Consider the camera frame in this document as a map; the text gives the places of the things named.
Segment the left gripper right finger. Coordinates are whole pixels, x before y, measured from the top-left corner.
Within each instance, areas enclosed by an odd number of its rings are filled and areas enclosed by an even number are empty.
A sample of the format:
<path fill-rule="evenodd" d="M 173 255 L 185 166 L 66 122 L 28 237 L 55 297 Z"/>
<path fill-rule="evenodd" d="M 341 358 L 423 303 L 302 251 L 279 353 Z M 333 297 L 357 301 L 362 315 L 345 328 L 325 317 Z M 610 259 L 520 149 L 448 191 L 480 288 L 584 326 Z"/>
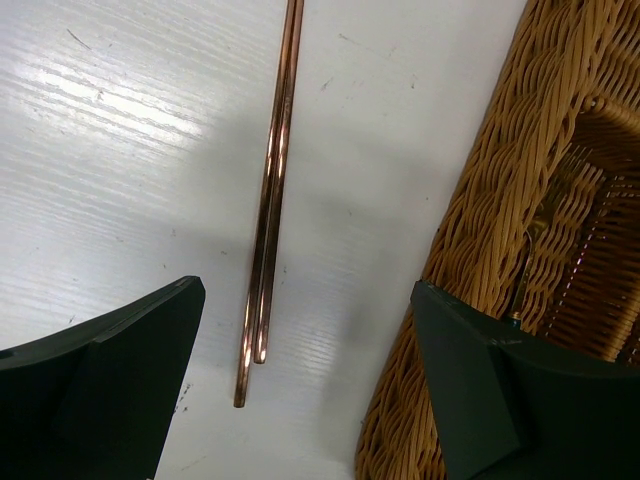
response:
<path fill-rule="evenodd" d="M 639 372 L 501 323 L 426 281 L 411 304 L 451 479 L 635 479 Z"/>

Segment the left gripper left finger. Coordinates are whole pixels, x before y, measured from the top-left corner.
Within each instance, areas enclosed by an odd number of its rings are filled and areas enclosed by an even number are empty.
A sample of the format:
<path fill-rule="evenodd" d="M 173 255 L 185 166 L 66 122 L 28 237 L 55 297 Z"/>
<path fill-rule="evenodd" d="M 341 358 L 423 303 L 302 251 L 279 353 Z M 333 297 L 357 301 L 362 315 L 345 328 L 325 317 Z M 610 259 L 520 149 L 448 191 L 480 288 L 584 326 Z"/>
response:
<path fill-rule="evenodd" d="M 2 350 L 2 478 L 154 478 L 204 302 L 185 276 Z"/>

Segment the copper chopstick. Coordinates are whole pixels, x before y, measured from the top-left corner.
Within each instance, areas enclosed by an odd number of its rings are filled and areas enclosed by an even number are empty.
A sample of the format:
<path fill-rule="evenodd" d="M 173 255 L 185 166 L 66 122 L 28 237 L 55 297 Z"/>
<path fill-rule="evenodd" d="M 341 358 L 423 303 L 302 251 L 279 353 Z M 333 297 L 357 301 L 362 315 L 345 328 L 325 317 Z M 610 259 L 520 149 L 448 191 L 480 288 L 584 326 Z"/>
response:
<path fill-rule="evenodd" d="M 284 73 L 284 68 L 281 66 L 281 54 L 284 52 L 284 49 L 286 48 L 289 40 L 289 29 L 286 27 L 286 20 L 290 20 L 292 18 L 293 2 L 294 1 L 289 1 L 286 6 L 285 21 L 283 26 L 283 34 L 278 61 L 273 108 L 271 113 L 269 137 L 265 155 L 264 173 L 255 231 L 252 266 L 247 291 L 246 309 L 236 374 L 236 384 L 233 400 L 233 406 L 236 408 L 242 408 L 245 406 L 249 385 L 250 368 L 253 364 L 257 364 L 254 362 L 254 346 L 255 334 L 257 332 L 257 319 L 260 309 L 261 282 L 265 259 L 269 200 L 272 187 L 272 175 L 274 173 L 275 165 L 275 154 L 272 152 L 272 148 L 275 145 L 276 128 L 279 123 L 278 107 L 281 100 L 279 80 L 283 79 Z"/>
<path fill-rule="evenodd" d="M 269 328 L 272 310 L 272 298 L 275 282 L 276 261 L 278 252 L 279 231 L 288 160 L 289 141 L 291 133 L 291 119 L 295 83 L 298 66 L 300 38 L 304 11 L 304 1 L 293 2 L 293 13 L 290 20 L 286 20 L 289 29 L 289 40 L 281 54 L 281 66 L 284 68 L 283 79 L 279 80 L 281 100 L 278 107 L 279 123 L 276 128 L 274 173 L 269 200 L 268 221 L 266 231 L 265 259 L 262 272 L 260 309 L 255 334 L 254 362 L 266 362 Z"/>

